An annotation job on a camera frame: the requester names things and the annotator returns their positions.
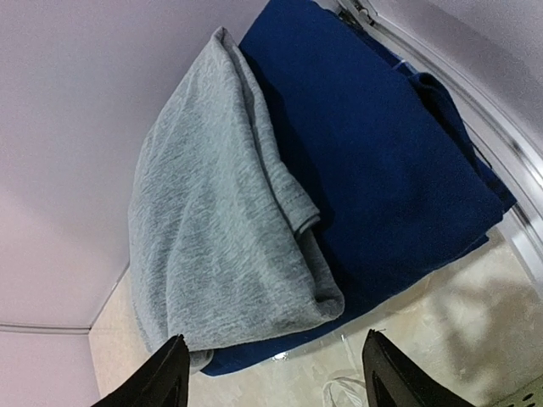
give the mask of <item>gray cloth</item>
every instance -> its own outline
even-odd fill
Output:
[[[344,299],[311,233],[318,211],[280,161],[266,103],[219,29],[149,132],[129,231],[132,300],[148,350],[182,334],[212,349],[337,318]]]

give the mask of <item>white cable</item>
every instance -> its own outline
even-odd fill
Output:
[[[322,405],[324,407],[347,407],[345,404],[338,405],[333,396],[332,389],[337,387],[347,395],[350,404],[355,407],[368,407],[366,397],[366,383],[350,377],[336,377],[326,382],[322,388]]]

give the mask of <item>gray shirt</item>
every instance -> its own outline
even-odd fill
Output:
[[[148,350],[212,349],[337,318],[344,299],[311,233],[318,211],[281,162],[264,97],[219,29],[142,147],[129,209],[132,297]]]

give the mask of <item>floor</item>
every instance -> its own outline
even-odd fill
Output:
[[[321,340],[228,376],[191,376],[189,405],[322,405],[329,380],[362,379],[370,328],[383,330],[430,376],[477,406],[515,392],[543,373],[543,304],[500,234],[490,237],[478,251]],[[103,396],[148,358],[130,302],[127,273],[91,331]],[[338,407],[353,405],[335,392]]]

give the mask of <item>marble floor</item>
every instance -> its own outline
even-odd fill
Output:
[[[103,396],[148,358],[130,295],[127,273],[91,330]],[[543,374],[543,304],[512,250],[492,231],[478,251],[318,341],[231,375],[191,376],[189,405],[322,405],[326,382],[362,379],[361,349],[370,328],[383,330],[430,376],[477,406]],[[333,396],[338,407],[353,405],[341,393]]]

